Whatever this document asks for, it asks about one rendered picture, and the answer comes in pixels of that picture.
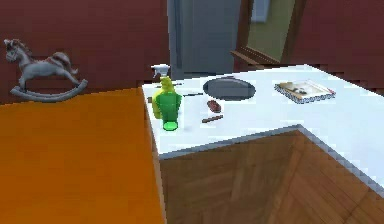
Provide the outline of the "green bottle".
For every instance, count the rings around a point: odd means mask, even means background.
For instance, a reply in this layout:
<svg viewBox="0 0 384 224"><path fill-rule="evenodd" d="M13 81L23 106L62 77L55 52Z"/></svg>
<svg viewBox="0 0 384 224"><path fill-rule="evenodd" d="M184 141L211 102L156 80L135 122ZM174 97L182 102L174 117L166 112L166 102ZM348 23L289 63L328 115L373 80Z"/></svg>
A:
<svg viewBox="0 0 384 224"><path fill-rule="evenodd" d="M156 105L159 108L165 131L175 131L178 128L181 99L182 96L175 92L163 92L156 97Z"/></svg>

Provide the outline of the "yellow spray bottle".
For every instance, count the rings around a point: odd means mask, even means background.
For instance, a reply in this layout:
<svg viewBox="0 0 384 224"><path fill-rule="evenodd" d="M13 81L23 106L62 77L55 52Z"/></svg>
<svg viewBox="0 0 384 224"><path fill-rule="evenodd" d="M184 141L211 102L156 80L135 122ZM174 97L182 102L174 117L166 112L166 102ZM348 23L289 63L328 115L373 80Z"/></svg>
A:
<svg viewBox="0 0 384 224"><path fill-rule="evenodd" d="M162 115L159 106L157 105L157 97L164 92L174 92L175 89L171 78L168 76L168 71L170 69L169 65L157 64L152 65L151 68L154 70L154 77L160 75L160 89L152 96L152 109L155 118L161 119Z"/></svg>

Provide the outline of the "brown spatula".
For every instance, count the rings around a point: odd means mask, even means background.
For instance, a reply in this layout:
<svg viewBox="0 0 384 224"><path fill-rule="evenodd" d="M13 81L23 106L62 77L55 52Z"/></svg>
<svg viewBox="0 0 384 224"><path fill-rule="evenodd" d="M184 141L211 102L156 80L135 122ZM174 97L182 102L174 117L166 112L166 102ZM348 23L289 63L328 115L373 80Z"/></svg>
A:
<svg viewBox="0 0 384 224"><path fill-rule="evenodd" d="M215 113L215 116L204 118L202 120L203 123L209 123L223 118L221 115L221 106L215 100L208 101L207 106L211 112Z"/></svg>

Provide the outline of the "white countertop cabinet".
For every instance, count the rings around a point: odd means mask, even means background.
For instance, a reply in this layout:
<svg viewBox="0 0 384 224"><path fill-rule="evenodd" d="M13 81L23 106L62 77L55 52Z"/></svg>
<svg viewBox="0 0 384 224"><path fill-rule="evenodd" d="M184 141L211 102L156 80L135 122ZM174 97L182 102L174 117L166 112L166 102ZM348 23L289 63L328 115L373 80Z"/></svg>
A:
<svg viewBox="0 0 384 224"><path fill-rule="evenodd" d="M204 80L176 84L179 126L150 122L168 224L384 224L384 97L308 65L235 73L256 93L208 109ZM332 99L296 104L277 83Z"/></svg>

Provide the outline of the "grey fridge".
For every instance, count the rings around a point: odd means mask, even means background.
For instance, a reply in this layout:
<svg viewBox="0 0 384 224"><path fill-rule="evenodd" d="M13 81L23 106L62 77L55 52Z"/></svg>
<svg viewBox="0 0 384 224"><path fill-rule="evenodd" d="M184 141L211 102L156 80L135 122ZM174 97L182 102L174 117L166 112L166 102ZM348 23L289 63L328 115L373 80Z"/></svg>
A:
<svg viewBox="0 0 384 224"><path fill-rule="evenodd" d="M167 0L171 77L233 71L241 0Z"/></svg>

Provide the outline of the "book with checked edge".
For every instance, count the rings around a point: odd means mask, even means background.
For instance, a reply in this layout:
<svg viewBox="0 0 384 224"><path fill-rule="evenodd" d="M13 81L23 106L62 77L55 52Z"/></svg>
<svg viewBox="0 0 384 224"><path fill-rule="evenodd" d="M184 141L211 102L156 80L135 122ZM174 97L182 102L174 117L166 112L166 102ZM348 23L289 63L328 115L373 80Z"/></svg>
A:
<svg viewBox="0 0 384 224"><path fill-rule="evenodd" d="M274 89L296 104L332 99L336 92L312 80L277 83Z"/></svg>

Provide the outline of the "grey rocking horse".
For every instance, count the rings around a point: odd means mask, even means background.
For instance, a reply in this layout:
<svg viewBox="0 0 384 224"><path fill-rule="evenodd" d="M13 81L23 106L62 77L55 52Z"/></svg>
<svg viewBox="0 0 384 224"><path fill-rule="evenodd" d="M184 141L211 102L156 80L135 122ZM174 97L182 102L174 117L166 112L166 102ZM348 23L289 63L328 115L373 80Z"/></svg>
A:
<svg viewBox="0 0 384 224"><path fill-rule="evenodd" d="M28 101L56 103L77 96L87 87L86 79L79 81L75 77L78 70L72 67L70 57L66 53L55 52L44 60L35 60L32 51L19 39L4 39L3 43L6 47L6 60L10 63L17 62L21 71L19 85L10 91L11 94ZM28 80L53 75L67 78L75 87L63 93L54 94L33 92L26 87Z"/></svg>

